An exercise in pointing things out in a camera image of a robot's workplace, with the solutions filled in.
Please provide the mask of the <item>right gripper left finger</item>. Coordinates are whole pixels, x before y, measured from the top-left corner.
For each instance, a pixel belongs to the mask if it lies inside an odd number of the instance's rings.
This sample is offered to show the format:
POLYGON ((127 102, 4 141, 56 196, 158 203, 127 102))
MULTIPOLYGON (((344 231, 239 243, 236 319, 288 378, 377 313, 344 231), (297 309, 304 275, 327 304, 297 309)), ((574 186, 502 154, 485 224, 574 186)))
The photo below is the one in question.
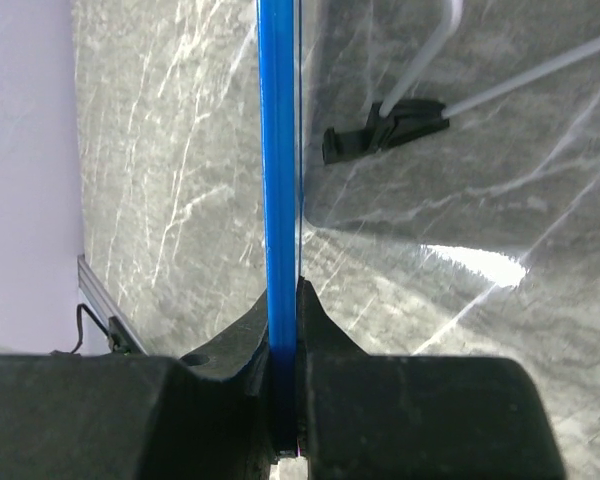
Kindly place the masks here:
POLYGON ((265 479, 267 306, 182 358, 0 355, 0 479, 265 479))

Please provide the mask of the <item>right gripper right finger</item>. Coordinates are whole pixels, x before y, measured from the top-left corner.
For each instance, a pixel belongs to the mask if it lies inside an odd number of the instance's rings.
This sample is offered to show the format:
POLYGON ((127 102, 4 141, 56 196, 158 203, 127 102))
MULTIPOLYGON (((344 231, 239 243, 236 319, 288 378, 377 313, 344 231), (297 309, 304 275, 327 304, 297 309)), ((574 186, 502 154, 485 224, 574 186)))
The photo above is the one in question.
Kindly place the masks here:
POLYGON ((561 479, 535 383, 498 356, 373 355, 297 287, 298 418, 313 479, 561 479))

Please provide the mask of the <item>blue framed whiteboard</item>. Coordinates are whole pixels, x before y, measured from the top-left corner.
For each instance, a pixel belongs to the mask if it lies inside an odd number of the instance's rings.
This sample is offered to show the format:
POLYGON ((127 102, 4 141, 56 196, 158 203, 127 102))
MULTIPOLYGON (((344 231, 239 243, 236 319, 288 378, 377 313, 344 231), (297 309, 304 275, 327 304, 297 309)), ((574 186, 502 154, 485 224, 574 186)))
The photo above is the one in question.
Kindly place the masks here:
POLYGON ((300 167, 295 1, 258 1, 262 186, 273 444, 298 454, 295 359, 299 274, 300 167))

